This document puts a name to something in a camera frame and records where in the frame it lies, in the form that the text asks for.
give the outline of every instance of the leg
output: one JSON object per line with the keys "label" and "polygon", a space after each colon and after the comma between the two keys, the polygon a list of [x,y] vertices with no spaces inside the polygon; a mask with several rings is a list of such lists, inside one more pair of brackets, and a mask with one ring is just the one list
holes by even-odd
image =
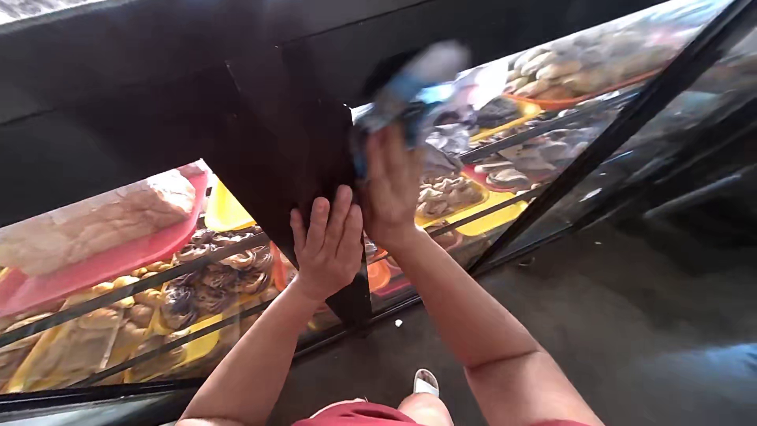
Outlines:
{"label": "leg", "polygon": [[411,393],[397,409],[424,426],[453,426],[447,406],[430,393]]}

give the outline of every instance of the orange tray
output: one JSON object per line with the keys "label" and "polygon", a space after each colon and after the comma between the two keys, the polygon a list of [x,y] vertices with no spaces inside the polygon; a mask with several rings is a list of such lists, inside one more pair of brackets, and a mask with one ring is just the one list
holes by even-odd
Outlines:
{"label": "orange tray", "polygon": [[623,80],[618,84],[615,84],[614,86],[608,86],[604,89],[597,90],[596,92],[589,93],[587,95],[579,96],[577,98],[567,98],[567,99],[533,99],[533,98],[526,98],[524,96],[515,96],[510,95],[508,93],[503,93],[502,96],[506,96],[510,99],[514,99],[516,101],[521,102],[530,102],[532,104],[539,105],[542,107],[542,109],[546,111],[560,111],[563,109],[568,109],[570,107],[575,106],[579,102],[587,101],[592,98],[596,98],[599,95],[602,95],[603,93],[611,92],[613,90],[621,89],[626,86],[630,86],[631,84],[640,83],[658,72],[662,71],[665,67],[657,68],[656,70],[647,71],[644,74],[639,74],[635,77],[631,77],[627,80]]}

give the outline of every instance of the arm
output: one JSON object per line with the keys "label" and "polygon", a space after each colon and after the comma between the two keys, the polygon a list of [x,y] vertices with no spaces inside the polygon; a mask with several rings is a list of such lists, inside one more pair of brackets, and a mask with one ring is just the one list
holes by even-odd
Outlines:
{"label": "arm", "polygon": [[340,186],[329,201],[313,202],[310,229],[292,211],[294,252],[300,272],[213,370],[178,426],[263,425],[279,398],[299,333],[327,297],[348,285],[360,268],[363,220]]}
{"label": "arm", "polygon": [[489,424],[602,424],[525,327],[415,226],[416,151],[406,151],[397,128],[371,136],[366,230],[415,285]]}

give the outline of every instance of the bread loaf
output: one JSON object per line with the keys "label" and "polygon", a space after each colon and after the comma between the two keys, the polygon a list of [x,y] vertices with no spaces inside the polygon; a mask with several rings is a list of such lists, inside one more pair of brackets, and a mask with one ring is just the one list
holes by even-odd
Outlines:
{"label": "bread loaf", "polygon": [[0,265],[47,274],[183,221],[194,203],[177,170],[156,174],[0,229]]}

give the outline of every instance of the chocolate pastry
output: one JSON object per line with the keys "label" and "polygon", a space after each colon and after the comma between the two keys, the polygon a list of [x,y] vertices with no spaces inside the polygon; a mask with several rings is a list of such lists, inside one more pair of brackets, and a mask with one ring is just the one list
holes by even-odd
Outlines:
{"label": "chocolate pastry", "polygon": [[198,229],[195,231],[195,233],[192,234],[192,239],[190,240],[192,244],[210,244],[213,242],[213,237],[216,236],[216,233],[209,229]]}
{"label": "chocolate pastry", "polygon": [[195,306],[203,315],[219,314],[233,301],[234,298],[223,288],[210,287],[201,283],[195,286]]}
{"label": "chocolate pastry", "polygon": [[255,254],[255,261],[252,268],[256,271],[268,271],[273,263],[273,255],[269,246],[259,246],[252,249]]}
{"label": "chocolate pastry", "polygon": [[147,305],[134,305],[129,310],[129,319],[141,328],[147,328],[152,319],[153,308]]}
{"label": "chocolate pastry", "polygon": [[175,255],[178,262],[189,262],[213,251],[211,244],[187,244]]}
{"label": "chocolate pastry", "polygon": [[252,236],[252,233],[249,232],[222,232],[213,237],[213,244],[217,246],[231,246],[232,244],[236,244],[250,236]]}
{"label": "chocolate pastry", "polygon": [[197,319],[199,313],[192,304],[194,295],[195,288],[192,286],[169,284],[164,294],[165,303],[160,307],[160,313],[169,328],[179,330]]}
{"label": "chocolate pastry", "polygon": [[251,250],[245,250],[241,253],[220,260],[221,264],[231,266],[237,271],[246,271],[250,269],[253,262],[255,262],[255,253]]}
{"label": "chocolate pastry", "polygon": [[239,279],[234,283],[232,290],[237,293],[257,294],[266,287],[270,282],[268,274],[259,271],[249,271],[240,274]]}
{"label": "chocolate pastry", "polygon": [[522,117],[515,101],[498,96],[481,107],[477,113],[476,124],[480,127],[493,129]]}
{"label": "chocolate pastry", "polygon": [[226,265],[211,263],[205,268],[200,282],[213,288],[230,286],[239,277],[239,271]]}

